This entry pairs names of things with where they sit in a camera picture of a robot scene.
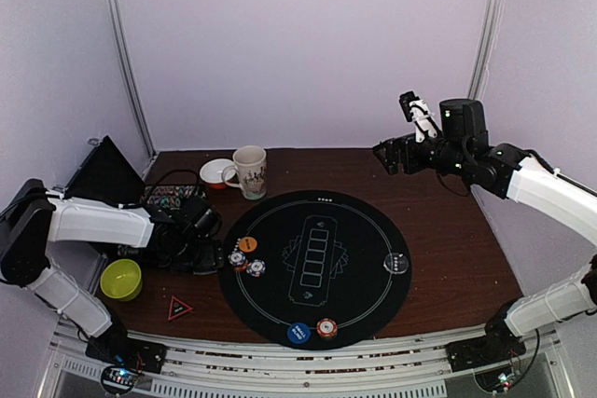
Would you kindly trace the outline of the blue white poker chip stack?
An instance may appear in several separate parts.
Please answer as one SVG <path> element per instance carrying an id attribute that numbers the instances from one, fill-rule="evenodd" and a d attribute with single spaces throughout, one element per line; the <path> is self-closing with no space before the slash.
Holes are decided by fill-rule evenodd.
<path id="1" fill-rule="evenodd" d="M 236 272 L 243 272 L 248 266 L 246 254 L 239 250 L 232 251 L 228 256 L 229 264 Z"/>

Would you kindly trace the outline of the orange big blind button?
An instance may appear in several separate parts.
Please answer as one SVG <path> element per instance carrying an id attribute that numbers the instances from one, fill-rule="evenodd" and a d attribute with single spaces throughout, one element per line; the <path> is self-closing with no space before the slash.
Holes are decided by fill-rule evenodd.
<path id="1" fill-rule="evenodd" d="M 257 249 L 257 240 L 254 237 L 245 236 L 239 239 L 238 248 L 245 254 L 250 254 Z"/>

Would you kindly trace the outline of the dark white poker chip stack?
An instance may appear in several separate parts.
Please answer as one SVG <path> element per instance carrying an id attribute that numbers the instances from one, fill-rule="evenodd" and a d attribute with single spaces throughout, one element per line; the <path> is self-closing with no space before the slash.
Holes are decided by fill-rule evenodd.
<path id="1" fill-rule="evenodd" d="M 246 273 L 251 277 L 260 277 L 266 272 L 266 263 L 263 260 L 255 259 L 246 268 Z"/>

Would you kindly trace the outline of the blue small blind button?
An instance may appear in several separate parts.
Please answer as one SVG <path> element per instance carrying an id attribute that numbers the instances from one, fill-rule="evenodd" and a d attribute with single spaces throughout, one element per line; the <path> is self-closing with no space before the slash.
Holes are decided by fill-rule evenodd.
<path id="1" fill-rule="evenodd" d="M 292 346 L 300 346 L 310 340 L 312 331 L 306 323 L 292 323 L 287 328 L 286 336 Z"/>

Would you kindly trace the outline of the red poker chip stack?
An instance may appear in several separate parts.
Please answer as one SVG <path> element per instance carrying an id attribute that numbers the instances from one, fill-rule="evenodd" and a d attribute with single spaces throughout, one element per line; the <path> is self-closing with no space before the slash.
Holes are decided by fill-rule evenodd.
<path id="1" fill-rule="evenodd" d="M 330 318 L 323 318 L 317 323 L 316 332 L 323 340 L 331 340 L 338 334 L 338 325 Z"/>

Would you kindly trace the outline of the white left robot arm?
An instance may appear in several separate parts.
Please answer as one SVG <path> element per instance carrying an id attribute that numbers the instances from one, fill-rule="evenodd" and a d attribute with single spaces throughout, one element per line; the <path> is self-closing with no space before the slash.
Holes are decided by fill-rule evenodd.
<path id="1" fill-rule="evenodd" d="M 48 244 L 111 244 L 129 249 L 150 266 L 205 274 L 224 264 L 215 240 L 221 225 L 219 213 L 202 194 L 163 208 L 147 200 L 119 203 L 70 196 L 30 179 L 1 213 L 1 281 L 37 295 L 76 325 L 91 350 L 113 364 L 125 364 L 140 353 L 126 327 L 50 259 Z"/>

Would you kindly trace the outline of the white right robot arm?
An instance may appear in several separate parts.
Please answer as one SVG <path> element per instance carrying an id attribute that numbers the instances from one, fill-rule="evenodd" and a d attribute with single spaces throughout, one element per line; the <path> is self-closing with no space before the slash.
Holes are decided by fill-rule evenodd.
<path id="1" fill-rule="evenodd" d="M 374 155 L 389 174 L 428 169 L 438 177 L 454 175 L 465 187 L 477 185 L 500 199 L 529 206 L 596 241 L 595 191 L 564 176 L 533 149 L 490 144 L 481 102 L 445 100 L 439 105 L 439 123 L 412 91 L 401 94 L 398 104 L 414 131 L 374 146 Z M 590 261 L 567 279 L 500 308 L 485 325 L 479 355 L 497 362 L 522 336 L 595 311 L 596 263 Z"/>

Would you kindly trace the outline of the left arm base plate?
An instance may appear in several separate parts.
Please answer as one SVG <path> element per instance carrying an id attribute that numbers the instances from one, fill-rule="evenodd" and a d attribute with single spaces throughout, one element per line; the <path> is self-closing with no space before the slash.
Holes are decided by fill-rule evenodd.
<path id="1" fill-rule="evenodd" d="M 97 340 L 87 343 L 85 354 L 95 360 L 125 367 L 129 370 L 159 374 L 165 361 L 165 345 L 128 338 L 124 348 L 108 349 Z"/>

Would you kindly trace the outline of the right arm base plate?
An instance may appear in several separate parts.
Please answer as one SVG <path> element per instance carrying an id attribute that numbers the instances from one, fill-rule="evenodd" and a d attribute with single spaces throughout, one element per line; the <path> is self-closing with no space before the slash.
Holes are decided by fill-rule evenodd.
<path id="1" fill-rule="evenodd" d="M 452 372 L 475 369 L 507 361 L 512 354 L 526 353 L 524 343 L 517 339 L 501 341 L 489 336 L 479 336 L 446 345 Z"/>

